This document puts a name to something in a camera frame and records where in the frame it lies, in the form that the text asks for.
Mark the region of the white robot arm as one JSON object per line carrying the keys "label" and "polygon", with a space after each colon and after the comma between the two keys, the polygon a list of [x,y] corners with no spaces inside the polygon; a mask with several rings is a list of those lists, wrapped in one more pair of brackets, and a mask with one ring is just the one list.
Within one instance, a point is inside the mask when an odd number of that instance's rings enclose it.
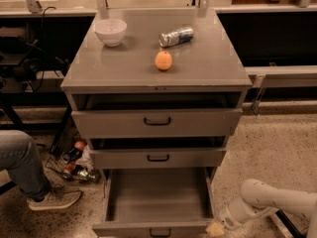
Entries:
{"label": "white robot arm", "polygon": [[237,230],[249,220],[279,210],[309,221],[307,238],[317,238],[317,193],[273,187],[258,179],[243,181],[239,195],[227,202],[206,228],[211,237]]}

